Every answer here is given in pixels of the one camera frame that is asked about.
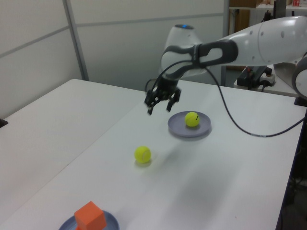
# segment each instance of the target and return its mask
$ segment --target orange cube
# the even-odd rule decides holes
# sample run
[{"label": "orange cube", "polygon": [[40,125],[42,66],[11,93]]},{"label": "orange cube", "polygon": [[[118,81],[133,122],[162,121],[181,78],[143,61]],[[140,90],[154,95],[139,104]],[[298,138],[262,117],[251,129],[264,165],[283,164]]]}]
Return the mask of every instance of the orange cube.
[{"label": "orange cube", "polygon": [[106,226],[104,212],[92,201],[84,205],[74,214],[78,224],[76,230],[102,230]]}]

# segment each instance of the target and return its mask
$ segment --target gray wall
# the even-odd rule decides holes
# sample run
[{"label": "gray wall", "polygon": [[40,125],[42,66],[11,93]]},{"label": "gray wall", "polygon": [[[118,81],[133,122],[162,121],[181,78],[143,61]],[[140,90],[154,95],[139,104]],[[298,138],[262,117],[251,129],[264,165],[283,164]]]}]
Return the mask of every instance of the gray wall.
[{"label": "gray wall", "polygon": [[81,79],[62,0],[0,0],[0,118]]},{"label": "gray wall", "polygon": [[[144,90],[156,78],[167,35],[193,25],[203,42],[223,37],[225,0],[68,0],[90,81]],[[221,67],[212,67],[221,78]],[[213,83],[207,74],[187,78]]]}]

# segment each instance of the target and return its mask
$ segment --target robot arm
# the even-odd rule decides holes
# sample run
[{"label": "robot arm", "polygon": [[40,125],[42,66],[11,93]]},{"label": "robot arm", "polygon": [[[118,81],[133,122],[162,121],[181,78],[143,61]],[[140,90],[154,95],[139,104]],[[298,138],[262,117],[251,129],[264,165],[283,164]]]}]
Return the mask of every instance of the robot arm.
[{"label": "robot arm", "polygon": [[176,25],[169,33],[161,58],[161,69],[166,71],[157,79],[154,85],[156,89],[147,92],[145,103],[148,113],[151,114],[153,107],[162,100],[169,100],[167,110],[170,111],[172,105],[179,101],[178,80],[200,73],[212,65],[262,66],[300,62],[295,82],[302,88],[302,84],[307,81],[301,74],[307,72],[302,68],[302,63],[307,63],[307,57],[302,59],[306,51],[305,16],[266,21],[207,44],[200,41],[193,27]]}]

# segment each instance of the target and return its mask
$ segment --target white table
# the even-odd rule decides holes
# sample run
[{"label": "white table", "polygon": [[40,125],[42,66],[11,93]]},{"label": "white table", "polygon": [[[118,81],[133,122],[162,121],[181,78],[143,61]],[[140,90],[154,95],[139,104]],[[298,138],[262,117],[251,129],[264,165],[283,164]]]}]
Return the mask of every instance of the white table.
[{"label": "white table", "polygon": [[0,224],[143,96],[71,80],[7,117],[0,128]]},{"label": "white table", "polygon": [[[171,113],[159,103],[148,116],[137,104],[0,229],[58,229],[90,200],[123,230],[275,229],[301,125],[273,138],[248,136],[229,119],[216,86],[180,81],[179,87]],[[234,119],[255,133],[284,130],[305,114],[291,97],[222,90]],[[169,117],[190,110],[211,118],[209,136],[169,133]],[[148,167],[134,162],[139,145],[152,150]]]}]

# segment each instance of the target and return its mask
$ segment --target gray plate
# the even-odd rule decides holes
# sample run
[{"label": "gray plate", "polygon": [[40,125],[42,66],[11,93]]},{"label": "gray plate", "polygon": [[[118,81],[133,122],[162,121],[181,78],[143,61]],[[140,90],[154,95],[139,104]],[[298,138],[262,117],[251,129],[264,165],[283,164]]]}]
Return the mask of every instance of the gray plate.
[{"label": "gray plate", "polygon": [[[106,227],[103,230],[119,230],[119,224],[116,218],[106,211],[104,211],[106,218]],[[77,222],[75,216],[70,217],[59,230],[76,230]]]},{"label": "gray plate", "polygon": [[195,127],[189,127],[186,125],[184,118],[190,111],[184,111],[177,113],[168,120],[169,130],[181,137],[195,138],[209,134],[211,130],[210,118],[200,112],[196,112],[200,117],[200,123]]}]

